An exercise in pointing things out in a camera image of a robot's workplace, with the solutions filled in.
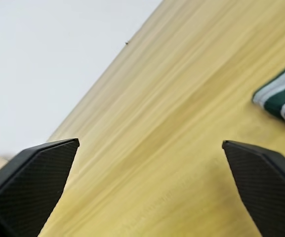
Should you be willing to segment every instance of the green fabric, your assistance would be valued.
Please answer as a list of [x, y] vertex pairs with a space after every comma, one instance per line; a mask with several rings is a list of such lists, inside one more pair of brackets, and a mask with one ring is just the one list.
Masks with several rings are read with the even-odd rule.
[[285, 120], [285, 69], [257, 89], [252, 101], [275, 117]]
[[264, 104], [264, 109], [272, 115], [282, 119], [281, 108], [285, 104], [285, 90], [270, 97]]

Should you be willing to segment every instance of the black textured panel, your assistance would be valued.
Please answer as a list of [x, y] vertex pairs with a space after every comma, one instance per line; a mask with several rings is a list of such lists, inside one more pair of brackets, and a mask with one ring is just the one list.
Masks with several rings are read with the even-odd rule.
[[241, 199], [264, 237], [285, 237], [285, 158], [276, 152], [226, 141]]
[[36, 237], [60, 199], [79, 143], [36, 152], [0, 189], [0, 225], [6, 236]]

